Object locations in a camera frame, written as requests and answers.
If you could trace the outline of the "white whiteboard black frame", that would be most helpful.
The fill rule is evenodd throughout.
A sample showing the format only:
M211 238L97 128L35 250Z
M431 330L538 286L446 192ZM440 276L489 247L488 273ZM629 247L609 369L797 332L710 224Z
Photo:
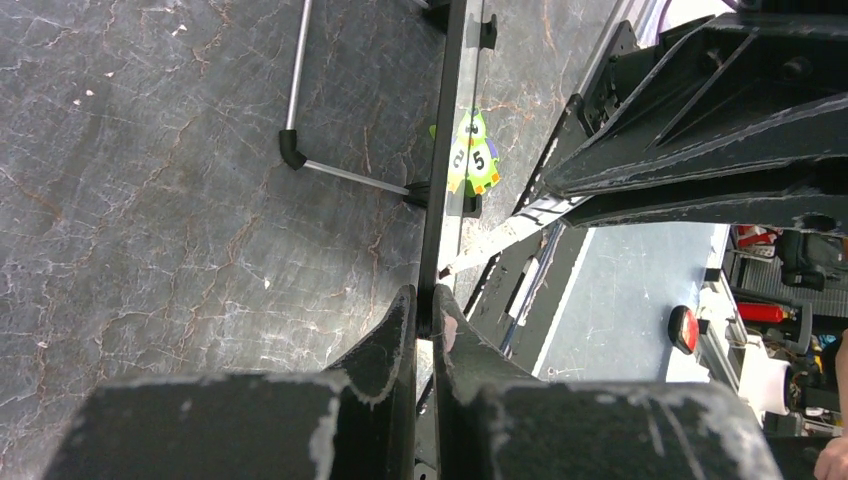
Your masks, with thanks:
M418 313L416 334L421 340L435 335L430 302L436 286L451 285L454 275L439 280L441 265L460 250L462 222L469 197L446 192L450 135L455 125L477 100L479 60L482 51L494 49L498 36L496 14L485 14L482 1L429 1L423 15L446 35L438 96L430 176L424 182L405 187L331 167L313 160L298 148L296 128L299 92L313 4L305 1L299 22L293 61L290 98L284 129L279 133L279 151L283 162L293 170L302 168L324 172L400 195L410 204L425 209L425 226L418 277Z

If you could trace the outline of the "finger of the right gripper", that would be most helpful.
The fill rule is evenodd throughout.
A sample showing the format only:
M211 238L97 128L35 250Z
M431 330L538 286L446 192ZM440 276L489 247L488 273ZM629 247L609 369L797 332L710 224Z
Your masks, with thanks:
M847 20L724 14L669 50L545 176L560 196L774 172L847 189Z
M565 214L574 227L662 222L754 224L847 235L847 160L687 180L591 197Z

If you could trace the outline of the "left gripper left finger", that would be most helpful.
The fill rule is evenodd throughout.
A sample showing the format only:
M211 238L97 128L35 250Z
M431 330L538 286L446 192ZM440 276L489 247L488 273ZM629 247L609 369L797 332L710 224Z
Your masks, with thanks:
M150 376L95 390L48 479L409 479L415 291L319 372Z

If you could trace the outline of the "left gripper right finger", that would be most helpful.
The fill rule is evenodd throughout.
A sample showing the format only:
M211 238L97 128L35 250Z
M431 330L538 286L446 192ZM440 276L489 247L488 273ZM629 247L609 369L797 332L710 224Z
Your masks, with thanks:
M442 479L777 479L752 413L704 383L547 383L432 296Z

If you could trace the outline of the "white marker brown cap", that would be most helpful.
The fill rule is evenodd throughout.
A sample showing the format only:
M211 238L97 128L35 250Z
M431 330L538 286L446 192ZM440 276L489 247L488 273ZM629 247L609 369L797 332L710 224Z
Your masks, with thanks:
M497 253L543 230L588 199L589 196L562 198L548 194L532 201L499 226L463 247L453 259L441 265L437 278L441 280L487 262Z

